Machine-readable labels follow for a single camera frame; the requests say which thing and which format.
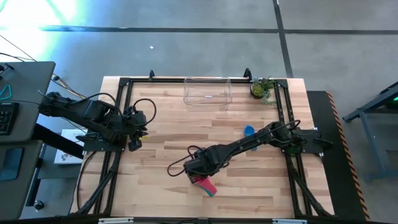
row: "black keyboard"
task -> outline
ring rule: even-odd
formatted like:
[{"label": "black keyboard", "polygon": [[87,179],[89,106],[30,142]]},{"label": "black keyboard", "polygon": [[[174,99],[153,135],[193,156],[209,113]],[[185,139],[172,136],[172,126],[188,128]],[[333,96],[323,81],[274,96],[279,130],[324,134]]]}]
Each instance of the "black keyboard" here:
[{"label": "black keyboard", "polygon": [[18,108],[19,103],[0,103],[0,136],[10,135]]}]

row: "gray floor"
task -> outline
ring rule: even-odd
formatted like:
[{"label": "gray floor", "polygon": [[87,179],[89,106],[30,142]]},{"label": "gray floor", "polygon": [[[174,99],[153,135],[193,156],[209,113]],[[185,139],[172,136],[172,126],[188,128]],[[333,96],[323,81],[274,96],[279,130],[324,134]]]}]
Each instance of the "gray floor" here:
[{"label": "gray floor", "polygon": [[[279,4],[286,29],[398,29],[396,0],[279,0]],[[249,67],[257,76],[286,77],[277,34],[34,29],[43,24],[275,29],[272,0],[53,0],[24,5],[9,1],[0,13],[0,26],[10,29],[0,34],[38,60],[55,61],[56,74],[84,95],[97,93],[104,75],[148,75],[150,69],[156,75],[240,77]],[[340,116],[397,81],[397,35],[286,35],[286,39],[294,77],[304,78],[308,90],[330,90]],[[23,56],[1,39],[0,49]],[[54,90],[68,94],[52,84],[50,91]],[[39,122],[54,131],[71,128],[62,119],[40,117]],[[358,174],[374,172],[376,163],[361,123],[344,124],[344,131]],[[52,184],[42,185],[53,192],[40,195],[40,199],[49,206],[55,201],[69,205],[66,191],[53,190]],[[60,182],[56,189],[71,192],[74,184]],[[396,223],[398,179],[361,180],[361,186],[371,219]],[[24,211],[23,217],[64,214],[67,206],[54,207],[39,213]]]}]

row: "wooden tabletop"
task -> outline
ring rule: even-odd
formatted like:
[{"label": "wooden tabletop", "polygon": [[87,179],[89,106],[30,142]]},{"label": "wooden tabletop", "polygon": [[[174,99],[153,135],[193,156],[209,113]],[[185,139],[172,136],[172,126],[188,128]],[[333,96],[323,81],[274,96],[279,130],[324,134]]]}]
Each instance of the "wooden tabletop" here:
[{"label": "wooden tabletop", "polygon": [[[104,77],[101,92],[116,97],[120,77]],[[304,80],[288,79],[295,119],[302,129],[312,129],[313,121]],[[147,125],[149,138],[135,152],[125,151],[119,166],[113,201],[114,217],[223,217],[223,218],[293,218],[292,199],[285,158],[280,149],[259,146],[231,159],[230,165],[210,178],[218,189],[214,197],[190,183],[182,174],[170,177],[167,166],[185,156],[187,147],[227,144],[244,137],[245,125],[257,131],[278,121],[276,105],[264,105],[249,94],[248,84],[232,84],[233,101],[226,111],[196,108],[183,102],[183,83],[134,83],[131,104],[150,98],[157,105],[155,120]],[[121,108],[124,108],[126,91]],[[107,96],[101,100],[113,103]],[[137,109],[152,117],[153,106],[142,101]],[[97,153],[81,177],[81,202],[98,185],[104,153]],[[303,154],[307,185],[324,208],[333,213],[328,184],[321,160]],[[182,162],[171,172],[182,169]],[[106,203],[108,188],[104,192]],[[300,208],[304,212],[301,191]],[[76,210],[74,201],[72,211]]]}]

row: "pink object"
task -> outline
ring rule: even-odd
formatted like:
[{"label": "pink object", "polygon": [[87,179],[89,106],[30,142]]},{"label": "pink object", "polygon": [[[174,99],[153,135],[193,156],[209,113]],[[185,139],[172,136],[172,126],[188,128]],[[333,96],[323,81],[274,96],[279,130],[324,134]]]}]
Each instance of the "pink object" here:
[{"label": "pink object", "polygon": [[194,184],[205,190],[205,192],[210,197],[214,196],[217,193],[216,187],[210,182],[210,179],[208,177],[206,178],[196,177]]}]

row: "potted plant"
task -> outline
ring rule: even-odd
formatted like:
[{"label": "potted plant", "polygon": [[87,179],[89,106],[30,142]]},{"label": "potted plant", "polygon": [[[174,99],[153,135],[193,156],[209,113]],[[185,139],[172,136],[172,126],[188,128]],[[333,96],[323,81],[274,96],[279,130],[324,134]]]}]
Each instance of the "potted plant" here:
[{"label": "potted plant", "polygon": [[253,84],[250,86],[250,95],[255,99],[262,99],[266,105],[273,104],[275,101],[269,101],[271,97],[271,90],[274,89],[274,79],[268,78],[253,78]]}]

